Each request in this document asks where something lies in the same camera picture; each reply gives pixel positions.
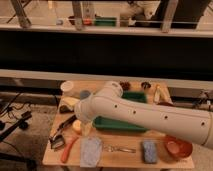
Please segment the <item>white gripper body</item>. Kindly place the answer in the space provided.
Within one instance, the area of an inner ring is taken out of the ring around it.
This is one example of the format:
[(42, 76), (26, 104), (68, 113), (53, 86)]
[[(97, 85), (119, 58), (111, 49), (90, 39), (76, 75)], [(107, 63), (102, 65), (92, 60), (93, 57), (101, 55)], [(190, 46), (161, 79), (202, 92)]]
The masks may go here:
[(90, 97), (80, 100), (75, 104), (74, 113), (82, 123), (89, 123), (95, 119), (95, 114), (92, 111)]

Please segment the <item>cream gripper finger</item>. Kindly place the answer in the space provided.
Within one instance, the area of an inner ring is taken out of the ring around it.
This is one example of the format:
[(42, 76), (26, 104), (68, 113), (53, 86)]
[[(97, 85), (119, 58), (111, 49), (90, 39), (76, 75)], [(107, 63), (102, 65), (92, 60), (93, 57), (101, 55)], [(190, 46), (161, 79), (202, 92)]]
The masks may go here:
[(73, 109), (77, 102), (78, 102), (78, 99), (74, 98), (74, 97), (63, 97), (62, 98), (62, 104), (67, 106), (69, 109)]
[(83, 136), (88, 136), (92, 130), (92, 123), (82, 123), (81, 124), (81, 130)]

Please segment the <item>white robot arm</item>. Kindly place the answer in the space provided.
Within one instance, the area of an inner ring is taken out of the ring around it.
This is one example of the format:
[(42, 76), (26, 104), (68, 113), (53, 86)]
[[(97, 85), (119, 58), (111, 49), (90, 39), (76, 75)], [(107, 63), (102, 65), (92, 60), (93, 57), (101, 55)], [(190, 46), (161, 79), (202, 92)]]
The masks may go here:
[(64, 104), (84, 124), (98, 116), (156, 130), (213, 149), (213, 113), (129, 101), (118, 82), (108, 81), (89, 97)]

